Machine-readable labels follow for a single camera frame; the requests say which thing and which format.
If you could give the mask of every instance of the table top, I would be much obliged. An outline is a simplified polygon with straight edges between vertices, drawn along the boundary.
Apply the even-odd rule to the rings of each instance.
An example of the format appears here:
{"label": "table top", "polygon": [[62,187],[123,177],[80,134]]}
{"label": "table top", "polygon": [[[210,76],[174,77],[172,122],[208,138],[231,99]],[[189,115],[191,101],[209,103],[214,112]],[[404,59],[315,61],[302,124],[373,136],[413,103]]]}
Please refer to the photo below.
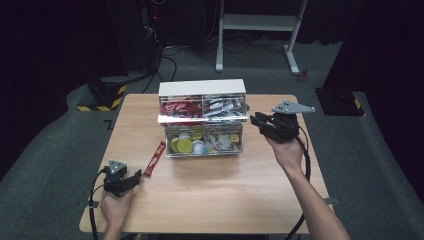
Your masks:
{"label": "table top", "polygon": [[[272,114],[271,108],[284,100],[297,102],[292,95],[247,94],[248,114]],[[100,169],[109,159],[125,162],[129,175],[145,170],[165,131],[157,122],[156,94],[129,94],[125,97]],[[302,114],[299,125],[308,133]],[[243,123],[243,153],[236,155],[170,158],[162,154],[152,177],[142,178],[134,190],[124,232],[145,233],[288,233],[302,214],[300,205],[271,146],[250,120]],[[309,143],[311,183],[318,193],[328,192]],[[103,183],[100,175],[96,186]],[[101,200],[102,191],[94,194]],[[106,222],[96,208],[98,231]],[[80,229],[91,232],[88,209]],[[298,233],[308,233],[306,224]]]}

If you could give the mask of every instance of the human hand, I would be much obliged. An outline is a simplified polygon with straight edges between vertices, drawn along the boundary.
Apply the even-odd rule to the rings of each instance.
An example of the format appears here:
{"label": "human hand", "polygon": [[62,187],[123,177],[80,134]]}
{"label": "human hand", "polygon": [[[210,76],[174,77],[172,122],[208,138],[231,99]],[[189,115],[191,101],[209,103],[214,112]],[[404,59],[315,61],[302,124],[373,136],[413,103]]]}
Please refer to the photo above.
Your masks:
{"label": "human hand", "polygon": [[278,143],[267,137],[265,139],[271,145],[278,164],[286,174],[302,172],[300,163],[302,161],[303,151],[296,139],[286,143]]}
{"label": "human hand", "polygon": [[102,196],[101,210],[107,221],[107,230],[121,231],[122,225],[130,208],[130,200],[133,189],[124,196],[116,197],[112,193],[104,191]]}

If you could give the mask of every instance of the human arm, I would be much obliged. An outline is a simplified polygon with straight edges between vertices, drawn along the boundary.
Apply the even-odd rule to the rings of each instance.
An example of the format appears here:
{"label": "human arm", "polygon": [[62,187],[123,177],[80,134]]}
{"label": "human arm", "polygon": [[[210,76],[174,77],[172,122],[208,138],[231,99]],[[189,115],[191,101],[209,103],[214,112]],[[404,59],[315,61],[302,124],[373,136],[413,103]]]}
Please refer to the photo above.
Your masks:
{"label": "human arm", "polygon": [[276,160],[287,175],[300,203],[309,233],[314,240],[350,239],[343,224],[302,172],[302,148],[297,140],[277,143],[269,138]]}
{"label": "human arm", "polygon": [[122,197],[115,197],[110,192],[103,192],[101,210],[107,221],[103,240],[118,240],[120,238],[132,195],[132,189]]}

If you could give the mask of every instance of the storage box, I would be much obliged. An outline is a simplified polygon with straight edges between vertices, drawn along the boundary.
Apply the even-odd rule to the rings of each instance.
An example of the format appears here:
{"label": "storage box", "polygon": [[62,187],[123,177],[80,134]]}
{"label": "storage box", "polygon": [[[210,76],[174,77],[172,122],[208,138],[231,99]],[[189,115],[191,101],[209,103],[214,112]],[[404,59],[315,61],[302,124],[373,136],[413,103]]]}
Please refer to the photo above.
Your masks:
{"label": "storage box", "polygon": [[242,79],[163,82],[158,95],[167,156],[243,151],[242,123],[249,117]]}

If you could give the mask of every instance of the red packet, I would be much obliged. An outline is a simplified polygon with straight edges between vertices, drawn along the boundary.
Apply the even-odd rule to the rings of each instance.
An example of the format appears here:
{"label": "red packet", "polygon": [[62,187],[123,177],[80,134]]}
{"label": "red packet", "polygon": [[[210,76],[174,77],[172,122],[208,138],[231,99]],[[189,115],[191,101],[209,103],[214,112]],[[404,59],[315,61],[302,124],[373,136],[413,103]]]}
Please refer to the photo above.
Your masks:
{"label": "red packet", "polygon": [[152,176],[153,168],[155,168],[156,164],[159,161],[160,156],[163,153],[163,150],[165,150],[166,144],[164,141],[161,141],[159,143],[158,149],[156,149],[155,154],[153,154],[152,159],[149,162],[149,166],[147,166],[146,170],[143,173],[144,177],[150,178]]}

